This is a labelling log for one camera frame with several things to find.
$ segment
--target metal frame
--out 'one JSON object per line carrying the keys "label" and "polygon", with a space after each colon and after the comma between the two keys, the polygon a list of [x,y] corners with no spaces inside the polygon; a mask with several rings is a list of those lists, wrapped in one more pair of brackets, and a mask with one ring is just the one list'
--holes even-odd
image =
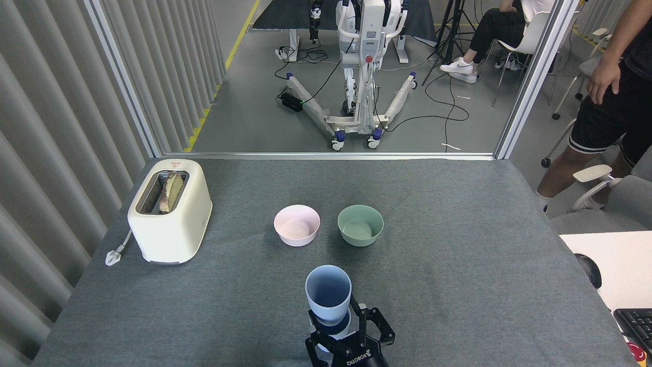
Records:
{"label": "metal frame", "polygon": [[115,36],[100,0],[84,0],[91,21],[98,34],[111,69],[127,102],[127,108],[135,123],[149,157],[195,157],[213,159],[452,159],[490,161],[508,159],[525,125],[527,116],[535,102],[546,77],[555,52],[563,40],[565,30],[575,8],[574,0],[557,0],[539,41],[537,51],[519,89],[516,104],[507,120],[505,130],[494,153],[170,153],[162,152],[154,132],[147,122],[145,111],[132,83],[125,63],[120,55]]}
{"label": "metal frame", "polygon": [[518,136],[525,126],[527,116],[534,105],[537,94],[543,85],[548,68],[564,41],[564,34],[571,26],[576,2],[574,0],[557,0],[552,7],[548,23],[539,40],[537,51],[530,63],[525,80],[521,84],[516,98],[516,104],[507,120],[498,147],[494,152],[496,159],[509,159],[518,140]]}
{"label": "metal frame", "polygon": [[287,160],[401,160],[449,159],[453,161],[494,161],[492,153],[164,153],[165,158],[186,159],[287,159]]}
{"label": "metal frame", "polygon": [[120,88],[120,92],[125,99],[126,107],[129,109],[129,114],[140,135],[147,155],[150,158],[162,157],[163,151],[156,139],[154,131],[152,131],[147,121],[145,109],[140,104],[136,87],[129,77],[125,61],[120,54],[120,48],[109,26],[109,20],[104,13],[104,8],[102,8],[100,0],[84,0],[84,5],[86,5],[95,32],[100,39],[108,63],[111,65],[111,70]]}

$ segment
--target black shorts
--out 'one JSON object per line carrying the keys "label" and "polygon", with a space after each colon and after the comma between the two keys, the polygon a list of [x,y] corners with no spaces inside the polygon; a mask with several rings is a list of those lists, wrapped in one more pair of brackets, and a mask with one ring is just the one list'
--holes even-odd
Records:
{"label": "black shorts", "polygon": [[618,94],[609,86],[602,104],[594,104],[590,96],[582,101],[569,146],[580,153],[598,154],[623,134],[620,150],[633,167],[652,144],[652,82],[621,62]]}

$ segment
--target white shirt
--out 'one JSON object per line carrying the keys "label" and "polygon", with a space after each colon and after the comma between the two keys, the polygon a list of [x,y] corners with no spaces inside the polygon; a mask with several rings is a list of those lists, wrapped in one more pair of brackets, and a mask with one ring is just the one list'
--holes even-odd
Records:
{"label": "white shirt", "polygon": [[551,11],[555,0],[523,0],[521,4],[523,4],[523,15],[526,23],[529,23],[532,22],[536,13]]}

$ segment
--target glass partition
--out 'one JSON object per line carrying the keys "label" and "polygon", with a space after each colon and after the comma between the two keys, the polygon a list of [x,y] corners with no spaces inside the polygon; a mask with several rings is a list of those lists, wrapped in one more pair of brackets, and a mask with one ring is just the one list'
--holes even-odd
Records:
{"label": "glass partition", "polygon": [[[281,0],[261,1],[252,9],[227,57],[226,77],[201,128],[195,129],[190,147],[183,152],[164,150],[164,153],[334,159],[359,156],[508,158],[539,94],[554,51],[563,42],[576,5],[572,0],[557,0],[542,28],[538,51],[527,62],[528,68],[522,69],[526,64],[522,56],[504,67],[507,51],[495,45],[491,55],[480,65],[479,78],[474,84],[451,78],[441,71],[436,65],[441,58],[434,53],[428,40],[407,36],[403,43],[399,36],[395,37],[396,42],[388,42],[379,68],[367,72],[363,72],[362,67],[348,69],[355,78],[355,84],[349,82],[349,91],[354,87],[361,93],[364,86],[370,86],[367,101],[371,102],[364,107],[368,116],[379,123],[376,127],[381,129],[375,131],[375,135],[381,134],[379,144],[370,141],[374,129],[365,134],[347,132],[343,134],[343,144],[333,144],[333,140],[341,138],[340,133],[333,136],[329,127],[333,129],[334,125],[325,123],[324,119],[329,123],[343,121],[338,127],[348,131],[346,124],[351,112],[347,109],[350,105],[347,71],[343,68],[350,65],[350,61],[340,60],[342,40],[335,30],[320,29],[318,41],[313,44],[307,29],[291,32],[253,28],[256,19],[275,1]],[[430,2],[436,31],[447,20],[448,5],[452,7],[451,16],[456,7],[465,10],[458,14],[460,28],[454,37],[447,36],[451,30],[444,26],[442,42],[447,39],[454,42],[451,46],[454,58],[468,49],[472,34],[466,33],[480,20],[478,12],[487,11],[487,8],[477,8],[477,3]],[[409,59],[407,63],[400,62],[401,57],[405,58],[400,53],[402,50]],[[445,54],[446,50],[447,45],[440,43],[439,51]],[[288,62],[293,57],[296,61]],[[416,73],[414,82],[410,77],[413,72]],[[405,83],[409,88],[402,88]],[[394,107],[401,94],[407,97],[396,112]]]}

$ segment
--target computer mouse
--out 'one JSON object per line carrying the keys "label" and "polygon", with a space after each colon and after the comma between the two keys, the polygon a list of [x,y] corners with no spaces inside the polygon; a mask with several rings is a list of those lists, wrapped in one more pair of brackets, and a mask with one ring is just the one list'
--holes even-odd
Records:
{"label": "computer mouse", "polygon": [[602,287],[600,269],[598,269],[598,265],[595,263],[595,261],[591,260],[591,258],[587,255],[582,255],[581,253],[576,253],[575,258],[580,262],[580,265],[582,265],[582,269],[584,269],[586,275],[589,276],[589,281],[591,284],[593,284],[596,289]]}

